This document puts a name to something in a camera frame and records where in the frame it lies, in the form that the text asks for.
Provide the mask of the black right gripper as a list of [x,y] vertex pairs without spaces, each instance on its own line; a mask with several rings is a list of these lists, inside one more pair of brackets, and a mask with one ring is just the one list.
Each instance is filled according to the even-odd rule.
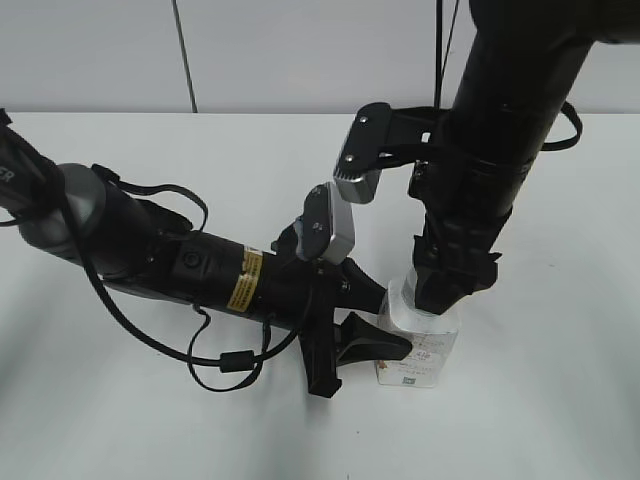
[[483,159],[418,160],[408,193],[425,209],[412,255],[415,306],[440,315],[491,288],[500,258],[493,246],[513,211],[515,167]]

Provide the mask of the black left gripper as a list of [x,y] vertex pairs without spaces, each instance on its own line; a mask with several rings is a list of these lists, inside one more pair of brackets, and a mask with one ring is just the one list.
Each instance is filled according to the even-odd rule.
[[381,330],[358,314],[334,324],[338,297],[340,308],[377,314],[387,292],[352,258],[340,266],[266,252],[263,260],[259,306],[273,325],[289,332],[261,357],[271,360],[297,343],[310,395],[329,399],[337,393],[342,386],[337,366],[400,361],[411,352],[410,340]]

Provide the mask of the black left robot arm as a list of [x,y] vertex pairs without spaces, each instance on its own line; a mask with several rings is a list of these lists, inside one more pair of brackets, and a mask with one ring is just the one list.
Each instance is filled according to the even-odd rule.
[[[272,243],[254,249],[206,232],[153,201],[164,185],[125,182],[101,166],[57,164],[1,119],[1,206],[26,243],[80,266],[114,319],[156,352],[184,363],[242,373],[252,385],[264,363],[286,345],[301,348],[310,394],[341,387],[340,366],[397,361],[408,339],[364,319],[382,306],[385,289],[351,258],[352,210],[334,184],[315,186],[302,213]],[[262,325],[259,351],[199,357],[144,333],[112,292],[188,305],[204,320],[213,311]]]

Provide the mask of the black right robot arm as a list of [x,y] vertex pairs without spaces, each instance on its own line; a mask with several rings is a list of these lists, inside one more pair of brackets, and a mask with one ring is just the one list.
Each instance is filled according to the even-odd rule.
[[597,42],[635,44],[635,1],[474,1],[476,36],[451,109],[417,161],[425,208],[417,308],[441,314],[497,278],[492,247]]

